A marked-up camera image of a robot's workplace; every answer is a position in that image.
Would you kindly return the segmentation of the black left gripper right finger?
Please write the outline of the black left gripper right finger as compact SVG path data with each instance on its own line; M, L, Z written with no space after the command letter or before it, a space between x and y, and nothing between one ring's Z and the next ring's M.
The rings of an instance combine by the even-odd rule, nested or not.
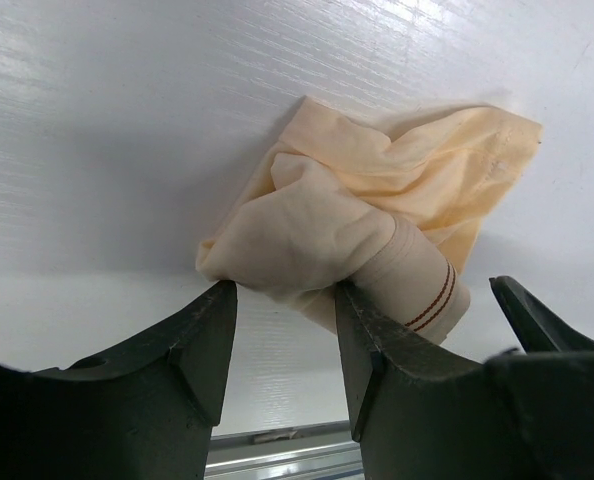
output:
M369 479L594 479L594 352L477 363L335 293L352 438Z

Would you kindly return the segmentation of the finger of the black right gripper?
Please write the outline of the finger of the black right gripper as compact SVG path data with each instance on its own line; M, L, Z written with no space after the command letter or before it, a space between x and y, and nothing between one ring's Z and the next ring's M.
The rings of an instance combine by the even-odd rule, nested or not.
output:
M492 277L489 283L525 352L594 352L594 340L570 327L514 278Z

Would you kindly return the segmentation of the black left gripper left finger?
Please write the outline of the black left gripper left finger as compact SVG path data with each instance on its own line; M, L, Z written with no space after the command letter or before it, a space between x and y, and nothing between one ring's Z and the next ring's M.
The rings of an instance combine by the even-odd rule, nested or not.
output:
M0 365L0 479L200 479L221 419L237 289L66 369Z

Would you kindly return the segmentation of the peach underwear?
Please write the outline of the peach underwear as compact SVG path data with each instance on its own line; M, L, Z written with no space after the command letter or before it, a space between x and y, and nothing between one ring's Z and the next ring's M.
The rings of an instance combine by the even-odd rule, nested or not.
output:
M539 123L493 106L417 118L396 135L302 101L197 271L336 327L334 286L439 344L470 304L461 280L485 217L521 178Z

